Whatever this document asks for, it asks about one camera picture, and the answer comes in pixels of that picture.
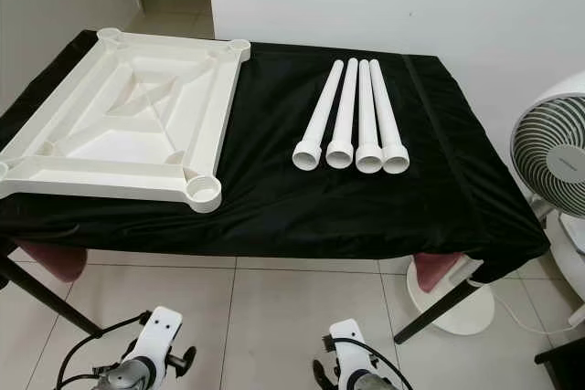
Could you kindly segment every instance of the white pipe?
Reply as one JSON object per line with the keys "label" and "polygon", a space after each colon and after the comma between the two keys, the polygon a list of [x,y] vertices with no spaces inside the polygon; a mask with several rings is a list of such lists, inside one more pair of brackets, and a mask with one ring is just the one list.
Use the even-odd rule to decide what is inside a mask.
{"label": "white pipe", "polygon": [[369,68],[372,75],[380,138],[382,139],[384,171],[389,174],[400,174],[409,168],[409,152],[400,140],[399,127],[396,125],[394,111],[392,111],[390,97],[386,90],[386,84],[384,84],[384,77],[378,60],[372,59],[369,62]]}
{"label": "white pipe", "polygon": [[354,101],[356,100],[357,60],[347,62],[344,87],[335,119],[333,138],[327,146],[325,159],[332,168],[344,169],[354,160],[354,147],[351,144],[351,131],[354,123]]}
{"label": "white pipe", "polygon": [[372,79],[369,64],[365,59],[359,62],[359,146],[356,150],[356,167],[364,174],[373,174],[382,168],[382,150],[378,145]]}
{"label": "white pipe", "polygon": [[321,157],[321,140],[325,131],[325,125],[329,118],[329,112],[333,105],[337,84],[341,78],[344,63],[338,59],[333,63],[327,82],[323,87],[319,101],[314,107],[313,116],[307,125],[303,139],[296,144],[292,153],[292,162],[303,171],[312,171],[319,164]]}

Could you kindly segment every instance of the black cloth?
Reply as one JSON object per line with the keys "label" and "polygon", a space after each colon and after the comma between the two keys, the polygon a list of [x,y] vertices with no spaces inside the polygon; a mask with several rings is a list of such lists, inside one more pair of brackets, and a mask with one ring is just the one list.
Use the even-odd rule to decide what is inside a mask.
{"label": "black cloth", "polygon": [[[0,147],[95,41],[95,33],[80,33],[28,86],[0,119]],[[333,61],[350,57],[379,60],[409,150],[404,174],[334,170],[324,164],[324,153],[312,172],[293,166],[293,148]],[[330,117],[323,149],[334,122]],[[239,74],[217,177],[223,203],[206,215],[182,203],[14,194],[1,200],[0,216],[11,230],[17,224],[74,227],[74,233],[44,242],[87,248],[374,259],[461,251],[484,259],[473,277],[478,281],[502,277],[548,248],[512,176],[436,57],[254,43]]]}

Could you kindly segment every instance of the fan grille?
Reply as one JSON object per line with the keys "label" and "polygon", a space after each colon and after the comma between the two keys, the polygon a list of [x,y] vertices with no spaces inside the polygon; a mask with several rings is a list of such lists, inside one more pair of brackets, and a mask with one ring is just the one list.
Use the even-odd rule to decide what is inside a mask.
{"label": "fan grille", "polygon": [[567,183],[547,167],[548,152],[560,145],[585,148],[585,97],[547,100],[530,109],[512,141],[514,165],[530,189],[563,212],[585,216],[585,183]]}

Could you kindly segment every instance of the white fan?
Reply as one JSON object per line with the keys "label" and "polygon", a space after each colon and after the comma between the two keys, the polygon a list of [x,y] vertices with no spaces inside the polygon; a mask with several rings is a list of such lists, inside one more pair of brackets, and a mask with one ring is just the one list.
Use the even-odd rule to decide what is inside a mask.
{"label": "white fan", "polygon": [[[585,72],[544,93],[518,120],[510,152],[542,222],[557,209],[567,239],[553,239],[551,253],[585,300]],[[581,320],[585,305],[569,321]]]}

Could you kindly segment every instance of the black table leg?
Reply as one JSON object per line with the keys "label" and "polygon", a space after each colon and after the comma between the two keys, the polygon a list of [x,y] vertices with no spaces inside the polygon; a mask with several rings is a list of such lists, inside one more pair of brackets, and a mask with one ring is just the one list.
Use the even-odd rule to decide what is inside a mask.
{"label": "black table leg", "polygon": [[394,343],[403,344],[412,335],[424,329],[438,317],[441,317],[446,311],[465,299],[467,296],[477,291],[481,285],[472,285],[469,280],[464,280],[447,294],[439,299],[435,304],[423,312],[419,317],[413,320],[402,331],[394,337]]}
{"label": "black table leg", "polygon": [[101,330],[93,321],[88,320],[87,317],[4,255],[0,255],[0,278],[2,277],[13,281],[30,295],[49,306],[51,310],[62,315],[88,334],[93,334]]}

